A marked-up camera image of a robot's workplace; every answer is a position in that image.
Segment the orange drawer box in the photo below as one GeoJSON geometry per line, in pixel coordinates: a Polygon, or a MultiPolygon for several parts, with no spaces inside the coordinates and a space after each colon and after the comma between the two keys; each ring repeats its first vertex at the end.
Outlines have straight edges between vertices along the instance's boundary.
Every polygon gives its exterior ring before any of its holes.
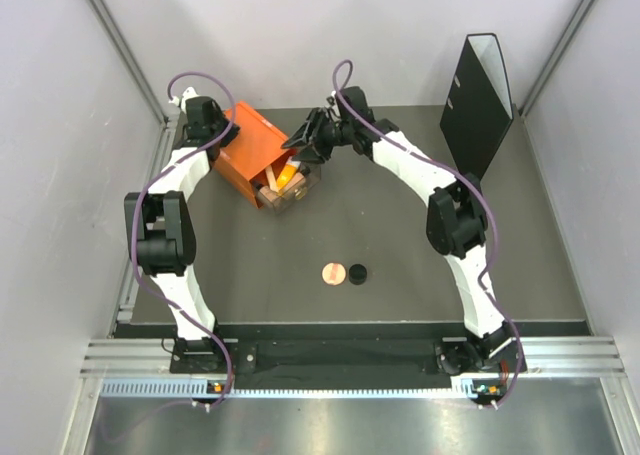
{"type": "Polygon", "coordinates": [[[261,208],[263,204],[257,198],[257,186],[268,186],[265,169],[271,166],[274,175],[278,176],[294,151],[281,148],[288,136],[249,104],[237,102],[235,110],[239,131],[226,147],[220,148],[212,168],[251,205],[261,208]]]}

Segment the small black jar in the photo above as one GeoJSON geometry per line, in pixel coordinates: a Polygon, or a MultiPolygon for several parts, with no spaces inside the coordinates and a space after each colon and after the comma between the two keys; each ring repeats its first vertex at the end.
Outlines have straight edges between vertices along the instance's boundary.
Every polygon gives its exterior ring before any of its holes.
{"type": "Polygon", "coordinates": [[[368,270],[364,265],[356,263],[349,267],[347,275],[350,283],[362,285],[368,278],[368,270]]]}

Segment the clear drawer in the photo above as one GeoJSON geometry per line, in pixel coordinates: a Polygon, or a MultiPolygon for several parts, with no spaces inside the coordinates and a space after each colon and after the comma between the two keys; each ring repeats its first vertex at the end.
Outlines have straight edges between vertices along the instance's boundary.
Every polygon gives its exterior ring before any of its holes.
{"type": "Polygon", "coordinates": [[[319,165],[286,162],[277,172],[272,165],[268,166],[252,182],[258,206],[274,214],[279,214],[307,193],[321,180],[319,165]]]}

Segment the tall foundation bottle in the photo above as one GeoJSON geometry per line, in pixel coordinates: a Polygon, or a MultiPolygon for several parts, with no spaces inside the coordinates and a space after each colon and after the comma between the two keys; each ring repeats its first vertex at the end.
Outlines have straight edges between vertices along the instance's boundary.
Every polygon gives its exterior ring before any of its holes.
{"type": "Polygon", "coordinates": [[[281,195],[285,197],[292,196],[296,190],[304,186],[305,182],[306,177],[302,173],[297,172],[291,178],[291,180],[281,189],[281,195]]]}

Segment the beige concealer tube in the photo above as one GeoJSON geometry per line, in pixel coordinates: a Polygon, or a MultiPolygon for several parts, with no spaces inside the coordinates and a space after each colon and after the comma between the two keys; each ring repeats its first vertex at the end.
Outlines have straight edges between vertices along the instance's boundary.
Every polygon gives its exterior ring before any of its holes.
{"type": "Polygon", "coordinates": [[[269,189],[273,193],[275,193],[276,195],[280,196],[281,195],[281,189],[278,186],[277,179],[276,179],[276,176],[274,174],[273,167],[271,165],[268,165],[265,168],[265,175],[266,175],[266,178],[267,178],[267,181],[268,181],[269,189]]]}

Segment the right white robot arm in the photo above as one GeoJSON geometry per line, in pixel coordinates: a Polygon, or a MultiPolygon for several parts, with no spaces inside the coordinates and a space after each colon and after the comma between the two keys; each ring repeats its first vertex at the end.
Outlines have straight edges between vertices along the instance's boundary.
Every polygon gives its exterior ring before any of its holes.
{"type": "Polygon", "coordinates": [[[440,368],[450,375],[496,369],[506,376],[523,369],[516,326],[498,307],[486,268],[489,221],[475,178],[458,178],[394,123],[376,119],[357,86],[332,93],[325,106],[312,109],[282,146],[307,164],[323,164],[334,148],[350,146],[406,184],[426,207],[427,239],[450,267],[463,307],[466,338],[437,347],[440,368]]]}

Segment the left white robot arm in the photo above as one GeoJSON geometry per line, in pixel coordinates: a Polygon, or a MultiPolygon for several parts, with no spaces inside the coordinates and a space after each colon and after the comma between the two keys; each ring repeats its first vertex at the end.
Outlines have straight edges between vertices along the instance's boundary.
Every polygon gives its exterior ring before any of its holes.
{"type": "Polygon", "coordinates": [[[215,334],[216,317],[195,273],[197,240],[188,200],[237,127],[213,98],[192,87],[171,103],[186,116],[179,143],[148,189],[124,199],[129,256],[135,273],[155,284],[151,292],[175,318],[171,371],[229,374],[228,349],[215,334]]]}

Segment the short foundation bottle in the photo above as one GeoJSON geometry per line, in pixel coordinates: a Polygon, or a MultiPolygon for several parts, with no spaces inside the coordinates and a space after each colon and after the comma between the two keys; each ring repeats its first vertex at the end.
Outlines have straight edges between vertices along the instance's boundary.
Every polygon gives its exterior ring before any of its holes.
{"type": "Polygon", "coordinates": [[[275,205],[280,200],[279,194],[271,190],[268,186],[262,186],[259,188],[256,196],[264,205],[275,205]]]}

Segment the yellow cream tube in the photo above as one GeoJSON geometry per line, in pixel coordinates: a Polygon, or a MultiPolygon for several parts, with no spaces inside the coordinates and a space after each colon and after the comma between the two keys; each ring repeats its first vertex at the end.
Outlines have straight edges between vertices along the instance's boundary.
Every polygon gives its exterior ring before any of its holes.
{"type": "Polygon", "coordinates": [[[300,167],[300,161],[290,157],[282,168],[280,174],[276,179],[276,186],[279,191],[285,189],[285,187],[292,181],[300,167]]]}

